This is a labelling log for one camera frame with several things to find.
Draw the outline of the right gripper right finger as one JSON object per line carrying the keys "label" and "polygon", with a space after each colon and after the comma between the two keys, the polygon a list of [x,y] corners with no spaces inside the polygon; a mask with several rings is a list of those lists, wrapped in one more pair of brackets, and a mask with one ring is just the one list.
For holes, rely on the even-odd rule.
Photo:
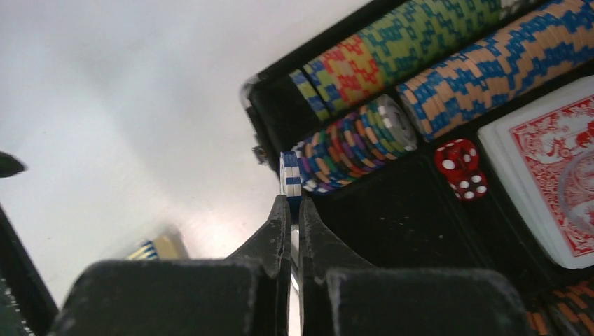
{"label": "right gripper right finger", "polygon": [[333,271],[371,269],[323,222],[311,197],[301,200],[298,215],[298,284],[302,335],[335,335],[336,282]]}

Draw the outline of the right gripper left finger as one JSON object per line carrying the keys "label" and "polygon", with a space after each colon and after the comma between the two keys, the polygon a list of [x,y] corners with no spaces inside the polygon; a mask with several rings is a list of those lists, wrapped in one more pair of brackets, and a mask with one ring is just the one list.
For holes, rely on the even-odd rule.
{"label": "right gripper left finger", "polygon": [[256,283],[249,289],[249,334],[287,335],[291,292],[291,214],[286,196],[276,196],[264,224],[227,259],[248,263],[256,270]]}

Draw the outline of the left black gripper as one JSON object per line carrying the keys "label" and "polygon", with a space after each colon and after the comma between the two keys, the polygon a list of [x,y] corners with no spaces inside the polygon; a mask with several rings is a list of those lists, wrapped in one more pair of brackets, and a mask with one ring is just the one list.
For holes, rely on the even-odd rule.
{"label": "left black gripper", "polygon": [[[16,157],[0,152],[0,178],[9,178],[25,172],[27,167]],[[46,335],[58,308],[38,270],[11,225],[7,215],[1,212],[1,278],[4,287],[15,298],[15,311],[25,327],[35,335]]]}

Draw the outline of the white poker chip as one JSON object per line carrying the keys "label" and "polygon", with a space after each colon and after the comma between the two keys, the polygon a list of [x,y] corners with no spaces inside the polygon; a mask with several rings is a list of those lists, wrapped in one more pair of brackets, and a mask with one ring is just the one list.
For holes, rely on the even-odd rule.
{"label": "white poker chip", "polygon": [[294,151],[284,151],[279,156],[280,193],[288,198],[301,197],[301,173]]}

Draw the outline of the black poker set case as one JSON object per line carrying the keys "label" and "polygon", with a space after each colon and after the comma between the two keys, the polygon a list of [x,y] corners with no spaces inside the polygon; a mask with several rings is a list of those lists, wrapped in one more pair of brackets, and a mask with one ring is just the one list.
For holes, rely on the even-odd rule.
{"label": "black poker set case", "polygon": [[[335,335],[530,335],[525,302],[593,278],[593,266],[565,269],[532,235],[490,164],[478,130],[585,76],[593,60],[444,135],[426,141],[406,112],[397,86],[549,1],[486,29],[425,68],[321,121],[289,75],[380,19],[404,1],[374,1],[244,84],[242,103],[263,151],[279,176],[279,156],[349,112],[388,95],[406,114],[418,148],[355,182],[318,195],[301,186],[288,198],[298,228],[301,200],[311,197],[324,224],[371,269],[333,271]],[[434,151],[454,139],[478,150],[488,191],[458,200],[434,163]]]}

